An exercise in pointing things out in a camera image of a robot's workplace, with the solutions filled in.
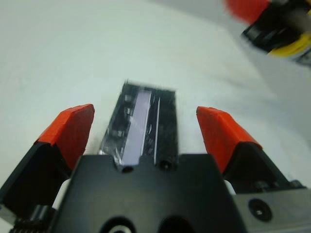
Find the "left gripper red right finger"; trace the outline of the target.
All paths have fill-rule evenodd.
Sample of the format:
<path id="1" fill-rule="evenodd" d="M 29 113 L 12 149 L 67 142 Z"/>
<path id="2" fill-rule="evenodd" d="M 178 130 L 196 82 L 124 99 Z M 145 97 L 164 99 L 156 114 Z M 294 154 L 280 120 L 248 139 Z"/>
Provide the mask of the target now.
<path id="1" fill-rule="evenodd" d="M 207 153 L 213 156 L 235 193 L 304 188 L 298 180 L 289 181 L 262 146 L 229 113 L 199 106 L 196 116 Z"/>

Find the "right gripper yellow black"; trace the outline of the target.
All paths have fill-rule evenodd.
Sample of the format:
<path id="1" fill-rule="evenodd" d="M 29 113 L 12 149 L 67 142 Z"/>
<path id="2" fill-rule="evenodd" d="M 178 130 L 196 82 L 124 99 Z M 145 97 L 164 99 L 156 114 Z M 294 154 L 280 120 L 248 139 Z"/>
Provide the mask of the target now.
<path id="1" fill-rule="evenodd" d="M 309 0 L 223 0 L 236 19 L 250 24 L 242 33 L 255 48 L 283 58 L 311 56 Z"/>

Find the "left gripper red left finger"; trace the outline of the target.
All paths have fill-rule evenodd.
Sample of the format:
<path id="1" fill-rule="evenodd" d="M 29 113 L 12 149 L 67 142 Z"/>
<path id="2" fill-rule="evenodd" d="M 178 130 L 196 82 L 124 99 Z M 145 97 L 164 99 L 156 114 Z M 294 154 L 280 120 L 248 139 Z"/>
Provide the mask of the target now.
<path id="1" fill-rule="evenodd" d="M 37 205 L 52 206 L 85 151 L 94 114 L 94 106 L 85 104 L 55 118 L 0 189 L 1 208 L 27 216 Z"/>

